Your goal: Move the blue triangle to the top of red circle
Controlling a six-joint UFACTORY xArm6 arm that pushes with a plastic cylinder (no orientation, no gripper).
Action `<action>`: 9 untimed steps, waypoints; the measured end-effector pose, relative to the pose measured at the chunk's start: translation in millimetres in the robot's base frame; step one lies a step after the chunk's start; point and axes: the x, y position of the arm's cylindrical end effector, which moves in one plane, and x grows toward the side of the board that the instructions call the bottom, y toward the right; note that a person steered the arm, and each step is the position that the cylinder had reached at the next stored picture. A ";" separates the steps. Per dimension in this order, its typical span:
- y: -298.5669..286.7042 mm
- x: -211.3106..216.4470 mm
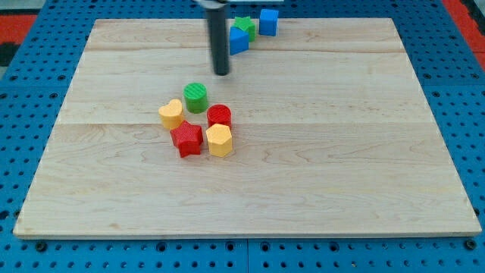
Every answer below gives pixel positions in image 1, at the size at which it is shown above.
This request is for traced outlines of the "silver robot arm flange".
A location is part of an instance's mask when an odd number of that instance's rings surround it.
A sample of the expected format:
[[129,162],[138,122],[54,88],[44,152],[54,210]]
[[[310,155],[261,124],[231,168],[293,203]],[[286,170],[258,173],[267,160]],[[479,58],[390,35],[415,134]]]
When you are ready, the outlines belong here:
[[223,5],[282,5],[284,0],[194,0],[203,8],[215,9]]

